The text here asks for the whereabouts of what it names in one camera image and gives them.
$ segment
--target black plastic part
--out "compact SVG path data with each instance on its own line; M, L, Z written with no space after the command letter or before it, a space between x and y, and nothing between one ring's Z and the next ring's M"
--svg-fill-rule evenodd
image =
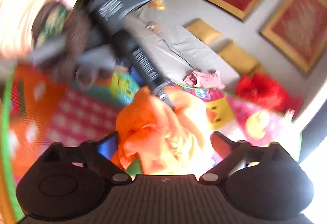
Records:
M129 175L97 151L115 134L99 142L84 142L80 147L51 145L17 186L16 196L23 211L42 220L76 218L99 206L113 186L131 183ZM125 174L126 180L116 182L115 174Z
M232 174L225 192L240 211L264 220L296 217L313 199L313 185L298 164L269 162Z
M95 0L88 6L88 11L116 56L134 66L152 94L160 98L164 93L163 88L169 82L143 52L140 44L123 29L121 21L127 13L148 1L150 0ZM173 107L167 96L163 98L164 102Z
M206 181L201 176L200 183L219 186L234 207L263 220L294 218L311 203L313 184L279 143L252 147L246 141L232 142L216 134L233 151L207 172L217 175L217 180ZM245 166L251 162L259 164Z
M20 224L47 224L30 216ZM243 214L215 185L199 184L194 175L137 175L134 182L112 188L88 214L60 224L312 224L304 215L267 221Z

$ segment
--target person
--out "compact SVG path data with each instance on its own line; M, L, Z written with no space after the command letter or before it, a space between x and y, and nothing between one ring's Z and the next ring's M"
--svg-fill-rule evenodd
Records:
M56 81L75 78L76 60L84 52L90 22L82 10L56 0L0 0L0 55L24 60L54 35L66 32L63 53L46 71Z

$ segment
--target orange blanket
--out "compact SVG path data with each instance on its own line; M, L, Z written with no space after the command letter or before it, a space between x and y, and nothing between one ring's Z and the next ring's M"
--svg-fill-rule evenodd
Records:
M194 174L198 178L212 167L214 152L205 104L174 87L165 91L174 110L144 87L120 112L118 151L112 161L126 169L138 156L145 174Z

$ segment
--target green mat border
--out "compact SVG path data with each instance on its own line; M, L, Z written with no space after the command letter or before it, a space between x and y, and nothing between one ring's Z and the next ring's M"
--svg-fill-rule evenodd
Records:
M14 71L8 77L6 85L4 87L3 106L2 106L2 137L1 137L1 155L4 180L6 182L7 193L9 201L11 203L12 210L14 212L16 221L21 220L24 217L24 213L17 201L14 177L11 167L11 157L9 149L9 116L10 116L10 96L11 88L13 84Z

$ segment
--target screw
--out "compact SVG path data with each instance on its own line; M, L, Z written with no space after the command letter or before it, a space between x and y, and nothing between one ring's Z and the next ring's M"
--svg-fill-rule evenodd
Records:
M214 173L206 173L202 176L202 179L204 179L206 182L214 182L218 180L218 175Z
M129 178L129 176L125 173L117 173L115 174L114 176L112 176L112 179L115 181L115 182L125 182L127 181Z

